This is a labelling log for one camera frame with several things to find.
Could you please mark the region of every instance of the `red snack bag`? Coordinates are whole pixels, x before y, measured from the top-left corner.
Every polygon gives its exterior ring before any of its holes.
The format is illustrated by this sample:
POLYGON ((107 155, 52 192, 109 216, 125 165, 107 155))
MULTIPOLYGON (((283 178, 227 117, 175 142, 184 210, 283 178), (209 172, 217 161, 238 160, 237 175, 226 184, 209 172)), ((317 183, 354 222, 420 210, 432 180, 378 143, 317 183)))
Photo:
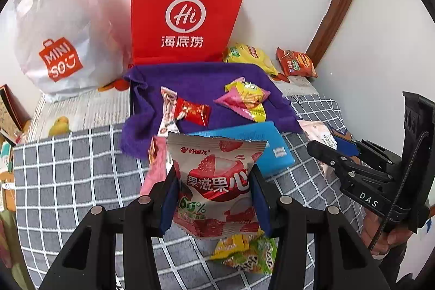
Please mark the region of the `red snack bag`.
POLYGON ((312 76, 317 78, 316 70, 310 57, 301 52, 276 50, 276 59, 286 76, 312 76))
POLYGON ((177 120, 185 119, 207 127, 211 111, 212 108, 209 105, 192 103, 179 97, 175 107, 175 118, 177 120))
POLYGON ((181 184, 173 221, 202 239, 256 233, 248 175, 252 156, 265 146, 266 142, 169 134, 167 147, 181 184))

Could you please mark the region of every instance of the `white plastic bag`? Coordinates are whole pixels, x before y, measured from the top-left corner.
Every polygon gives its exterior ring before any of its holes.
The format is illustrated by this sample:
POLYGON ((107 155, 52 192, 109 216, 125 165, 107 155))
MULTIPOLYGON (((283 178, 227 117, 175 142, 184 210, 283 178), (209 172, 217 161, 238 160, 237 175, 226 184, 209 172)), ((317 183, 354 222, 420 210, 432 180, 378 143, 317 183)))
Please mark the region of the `white plastic bag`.
POLYGON ((22 72, 54 102, 114 81, 128 59, 97 0, 12 0, 22 72))

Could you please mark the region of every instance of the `blue box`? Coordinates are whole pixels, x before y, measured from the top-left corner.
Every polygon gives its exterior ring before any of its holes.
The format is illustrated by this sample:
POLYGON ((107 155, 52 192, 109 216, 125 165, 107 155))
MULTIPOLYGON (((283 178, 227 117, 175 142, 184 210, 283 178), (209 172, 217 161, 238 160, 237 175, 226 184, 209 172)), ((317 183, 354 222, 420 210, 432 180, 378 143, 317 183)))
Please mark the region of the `blue box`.
POLYGON ((293 155, 272 121, 190 133, 192 136, 226 137, 238 140, 267 140, 257 165, 264 177, 275 175, 294 164, 293 155))

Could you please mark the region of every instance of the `green snack package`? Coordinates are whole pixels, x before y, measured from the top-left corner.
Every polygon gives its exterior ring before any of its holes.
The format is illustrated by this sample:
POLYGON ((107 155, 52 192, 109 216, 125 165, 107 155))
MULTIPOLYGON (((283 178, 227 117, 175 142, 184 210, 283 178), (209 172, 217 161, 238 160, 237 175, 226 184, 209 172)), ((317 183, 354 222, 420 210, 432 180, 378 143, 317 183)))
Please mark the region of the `green snack package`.
POLYGON ((249 242, 248 250, 236 252, 221 262, 245 272, 272 274, 276 250, 275 240, 262 236, 249 242))

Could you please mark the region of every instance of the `human hand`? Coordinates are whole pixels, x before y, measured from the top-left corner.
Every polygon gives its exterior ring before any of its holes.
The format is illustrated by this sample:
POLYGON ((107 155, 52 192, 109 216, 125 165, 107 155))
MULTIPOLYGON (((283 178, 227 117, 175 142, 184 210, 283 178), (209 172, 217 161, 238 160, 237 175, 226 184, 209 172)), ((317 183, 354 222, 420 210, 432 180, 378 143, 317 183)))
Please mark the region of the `human hand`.
MULTIPOLYGON (((366 216, 363 222, 361 239, 368 247, 373 236, 375 235, 380 225, 379 217, 371 211, 365 209, 366 216)), ((404 244, 412 235, 412 231, 408 230, 405 225, 399 225, 390 233, 383 232, 373 250, 372 255, 387 254, 390 248, 404 244)))

